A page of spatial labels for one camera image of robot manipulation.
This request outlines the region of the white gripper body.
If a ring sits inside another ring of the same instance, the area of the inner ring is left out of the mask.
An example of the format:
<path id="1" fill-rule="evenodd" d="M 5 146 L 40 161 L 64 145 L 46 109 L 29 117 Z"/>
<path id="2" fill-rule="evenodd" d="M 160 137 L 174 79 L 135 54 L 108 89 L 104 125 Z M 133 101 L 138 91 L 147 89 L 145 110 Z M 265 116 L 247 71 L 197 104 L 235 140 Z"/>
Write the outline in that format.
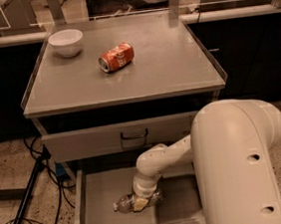
<path id="1" fill-rule="evenodd" d="M 135 177 L 133 181 L 133 191 L 141 198 L 151 198 L 157 188 L 155 181 L 140 180 Z"/>

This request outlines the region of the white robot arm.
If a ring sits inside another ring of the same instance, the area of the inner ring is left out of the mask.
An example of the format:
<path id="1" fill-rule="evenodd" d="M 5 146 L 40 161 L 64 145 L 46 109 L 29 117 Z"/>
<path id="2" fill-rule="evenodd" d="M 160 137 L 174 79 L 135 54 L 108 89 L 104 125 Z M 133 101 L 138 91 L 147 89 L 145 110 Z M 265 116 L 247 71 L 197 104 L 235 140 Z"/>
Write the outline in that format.
<path id="1" fill-rule="evenodd" d="M 269 157 L 280 140 L 281 112 L 274 105 L 210 103 L 196 114 L 189 136 L 140 155 L 133 192 L 152 197 L 166 168 L 191 162 L 206 224 L 281 224 L 281 195 Z"/>

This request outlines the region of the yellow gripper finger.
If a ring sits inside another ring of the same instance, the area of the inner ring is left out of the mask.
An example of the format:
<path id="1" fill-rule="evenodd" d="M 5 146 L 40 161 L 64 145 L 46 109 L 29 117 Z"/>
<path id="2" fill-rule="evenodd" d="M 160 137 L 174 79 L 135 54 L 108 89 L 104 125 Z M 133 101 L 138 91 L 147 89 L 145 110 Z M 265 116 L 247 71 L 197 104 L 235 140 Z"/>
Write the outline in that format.
<path id="1" fill-rule="evenodd" d="M 144 210 L 147 204 L 147 198 L 136 197 L 136 199 L 134 200 L 134 212 L 137 213 Z"/>

